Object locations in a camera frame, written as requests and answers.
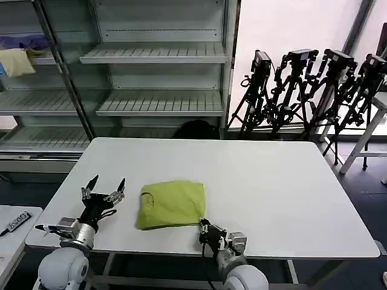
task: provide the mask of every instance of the white wall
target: white wall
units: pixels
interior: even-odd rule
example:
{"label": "white wall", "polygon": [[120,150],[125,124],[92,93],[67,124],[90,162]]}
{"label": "white wall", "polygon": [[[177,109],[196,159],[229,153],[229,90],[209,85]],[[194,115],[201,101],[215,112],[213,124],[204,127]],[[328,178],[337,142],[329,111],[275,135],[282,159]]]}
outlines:
{"label": "white wall", "polygon": [[370,11],[356,46],[353,57],[359,65],[369,53],[376,53],[383,24],[387,22],[387,0],[376,0]]}
{"label": "white wall", "polygon": [[[291,50],[318,49],[314,66],[317,70],[326,48],[343,48],[360,3],[361,0],[242,0],[230,115],[245,93],[240,83],[244,75],[250,75],[256,49],[265,51],[275,67]],[[272,71],[268,91],[275,87],[273,78]],[[233,127],[239,126],[238,121],[233,123]]]}

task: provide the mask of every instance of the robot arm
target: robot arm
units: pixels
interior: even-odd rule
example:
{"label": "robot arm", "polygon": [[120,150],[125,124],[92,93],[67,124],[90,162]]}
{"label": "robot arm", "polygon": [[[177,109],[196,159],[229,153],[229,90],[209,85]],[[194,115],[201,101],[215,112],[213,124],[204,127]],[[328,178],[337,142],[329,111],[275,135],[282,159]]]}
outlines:
{"label": "robot arm", "polygon": [[200,224],[202,256],[204,258],[204,247],[208,244],[218,265],[225,290],[268,290],[266,276],[247,264],[244,256],[247,238],[243,233],[230,233],[227,237],[225,229],[212,225],[207,219],[202,219]]}
{"label": "robot arm", "polygon": [[89,270],[87,256],[94,246],[98,221],[111,216],[112,208],[124,197],[125,178],[118,189],[106,195],[92,192],[98,175],[81,188],[85,209],[77,219],[63,217],[57,225],[37,225],[36,229],[60,237],[61,248],[44,257],[39,265],[39,289],[78,290]]}

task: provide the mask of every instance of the folded cloth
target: folded cloth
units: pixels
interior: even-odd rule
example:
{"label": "folded cloth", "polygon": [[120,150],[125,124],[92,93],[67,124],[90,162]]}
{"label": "folded cloth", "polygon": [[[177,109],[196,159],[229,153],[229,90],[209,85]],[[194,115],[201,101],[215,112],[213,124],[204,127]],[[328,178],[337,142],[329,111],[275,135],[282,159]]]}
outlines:
{"label": "folded cloth", "polygon": [[43,50],[48,47],[48,41],[44,34],[31,34],[22,37],[0,36],[0,47]]}
{"label": "folded cloth", "polygon": [[206,197],[201,183],[169,181],[146,185],[141,190],[137,228],[196,225],[205,212]]}
{"label": "folded cloth", "polygon": [[35,73],[27,53],[21,48],[0,50],[0,63],[9,77],[19,77],[23,74]]}

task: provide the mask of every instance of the blue cloth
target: blue cloth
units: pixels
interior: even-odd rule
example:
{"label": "blue cloth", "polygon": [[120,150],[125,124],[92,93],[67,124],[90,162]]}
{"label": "blue cloth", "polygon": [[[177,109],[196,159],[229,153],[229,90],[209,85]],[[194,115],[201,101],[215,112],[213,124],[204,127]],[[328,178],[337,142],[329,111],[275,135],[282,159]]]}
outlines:
{"label": "blue cloth", "polygon": [[48,47],[48,41],[44,34],[31,34],[23,37],[0,36],[0,47],[8,50],[11,48],[43,50]]}

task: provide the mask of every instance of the green towel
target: green towel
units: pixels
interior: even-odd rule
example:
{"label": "green towel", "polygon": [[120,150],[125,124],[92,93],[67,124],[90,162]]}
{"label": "green towel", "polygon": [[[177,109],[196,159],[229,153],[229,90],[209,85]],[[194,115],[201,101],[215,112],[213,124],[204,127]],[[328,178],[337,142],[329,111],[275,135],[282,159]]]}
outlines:
{"label": "green towel", "polygon": [[169,181],[146,185],[141,190],[137,227],[151,230],[196,225],[204,218],[206,197],[201,183]]}

